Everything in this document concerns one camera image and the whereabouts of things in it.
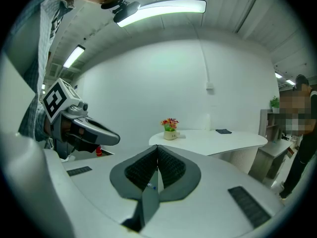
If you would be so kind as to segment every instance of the hair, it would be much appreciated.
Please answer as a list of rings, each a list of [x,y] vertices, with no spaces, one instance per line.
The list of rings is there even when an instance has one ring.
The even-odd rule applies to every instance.
[[[307,79],[305,76],[301,75],[301,74],[299,74],[299,75],[296,77],[295,83],[296,83],[296,85],[297,85],[297,84],[309,85],[308,79]]]
[[[295,86],[293,87],[293,90],[301,90],[302,84],[309,86],[309,81],[304,75],[299,74],[295,79]]]

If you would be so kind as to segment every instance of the blurred person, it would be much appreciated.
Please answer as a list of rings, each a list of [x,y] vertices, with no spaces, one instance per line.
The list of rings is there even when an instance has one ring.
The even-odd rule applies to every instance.
[[[307,163],[317,150],[317,91],[309,86],[308,80],[303,75],[298,75],[292,97],[286,97],[284,102],[281,102],[281,107],[285,108],[286,115],[290,114],[292,118],[297,118],[296,128],[286,128],[286,130],[292,130],[293,135],[303,134],[288,177],[282,185],[284,189],[279,194],[282,199],[286,199],[299,182]]]
[[[123,0],[85,1],[108,4],[111,8]],[[31,0],[16,19],[2,50],[35,92],[19,132],[37,141],[47,140],[51,135],[50,122],[39,102],[49,49],[62,17],[73,8],[74,0]],[[70,131],[70,126],[71,122],[65,119],[62,133]]]

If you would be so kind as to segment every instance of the white sneaker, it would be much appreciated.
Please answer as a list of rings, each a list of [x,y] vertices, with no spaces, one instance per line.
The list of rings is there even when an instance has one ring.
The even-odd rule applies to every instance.
[[[282,189],[284,190],[285,188],[284,188],[284,182],[283,182],[283,181],[281,182],[280,185],[281,185]]]
[[[279,199],[283,204],[285,204],[285,200],[287,199],[287,197],[286,197],[286,198],[282,198],[279,194],[276,194],[276,196],[278,197],[278,199]]]

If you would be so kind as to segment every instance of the red object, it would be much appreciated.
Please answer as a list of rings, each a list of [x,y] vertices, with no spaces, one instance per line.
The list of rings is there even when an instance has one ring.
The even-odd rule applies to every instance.
[[[288,152],[290,153],[290,155],[293,156],[294,151],[293,151],[290,147],[288,147],[287,150],[288,150]]]
[[[103,152],[101,151],[101,146],[98,146],[97,149],[96,149],[96,155],[98,157],[102,156],[103,155]]]

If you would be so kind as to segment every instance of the small flower pot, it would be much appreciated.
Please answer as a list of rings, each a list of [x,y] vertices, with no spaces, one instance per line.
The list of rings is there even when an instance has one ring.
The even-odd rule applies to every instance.
[[[273,114],[279,114],[279,108],[272,108]]]
[[[177,132],[175,131],[164,131],[164,139],[166,140],[174,140],[177,138]]]

